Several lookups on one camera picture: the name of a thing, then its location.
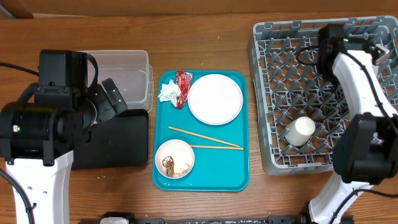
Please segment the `white round plate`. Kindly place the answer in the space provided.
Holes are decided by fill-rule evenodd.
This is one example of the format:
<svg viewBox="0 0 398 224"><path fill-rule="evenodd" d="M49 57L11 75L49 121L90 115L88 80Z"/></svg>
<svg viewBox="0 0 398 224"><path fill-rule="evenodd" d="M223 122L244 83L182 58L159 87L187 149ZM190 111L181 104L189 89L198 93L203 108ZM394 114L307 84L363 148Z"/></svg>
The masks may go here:
<svg viewBox="0 0 398 224"><path fill-rule="evenodd" d="M209 74L194 81L188 92L188 107L202 123L219 126L241 112L243 93L239 85L222 74Z"/></svg>

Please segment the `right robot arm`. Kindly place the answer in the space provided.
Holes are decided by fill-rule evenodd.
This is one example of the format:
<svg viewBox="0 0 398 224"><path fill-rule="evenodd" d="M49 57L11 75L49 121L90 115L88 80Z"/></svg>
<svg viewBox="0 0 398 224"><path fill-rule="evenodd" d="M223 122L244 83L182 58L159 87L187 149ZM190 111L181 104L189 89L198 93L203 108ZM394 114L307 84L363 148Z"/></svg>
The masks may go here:
<svg viewBox="0 0 398 224"><path fill-rule="evenodd" d="M318 61L323 78L340 85L350 122L333 148L333 173L308 202L297 223L353 223L345 212L363 193L397 174L397 111L377 79L390 50L369 39L348 37L342 24L318 31Z"/></svg>

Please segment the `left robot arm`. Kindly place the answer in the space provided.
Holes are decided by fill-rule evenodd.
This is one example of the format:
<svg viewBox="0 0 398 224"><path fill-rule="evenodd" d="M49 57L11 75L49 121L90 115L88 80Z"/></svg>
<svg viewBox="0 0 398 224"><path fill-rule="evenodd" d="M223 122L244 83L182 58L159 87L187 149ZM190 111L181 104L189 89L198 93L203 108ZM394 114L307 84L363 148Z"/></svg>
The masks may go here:
<svg viewBox="0 0 398 224"><path fill-rule="evenodd" d="M92 128L127 110L112 79L88 78L96 59L85 52L45 49L38 81L1 110L1 170L13 188L18 223L68 223L76 147Z"/></svg>

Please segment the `white paper cup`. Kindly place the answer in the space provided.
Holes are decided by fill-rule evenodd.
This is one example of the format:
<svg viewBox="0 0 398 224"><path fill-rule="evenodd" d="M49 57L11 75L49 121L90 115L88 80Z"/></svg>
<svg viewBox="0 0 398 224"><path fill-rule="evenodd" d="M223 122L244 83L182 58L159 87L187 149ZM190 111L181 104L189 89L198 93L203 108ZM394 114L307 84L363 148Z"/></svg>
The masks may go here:
<svg viewBox="0 0 398 224"><path fill-rule="evenodd" d="M309 117L302 116L287 125L285 135L287 142L294 146L304 145L315 132L315 122Z"/></svg>

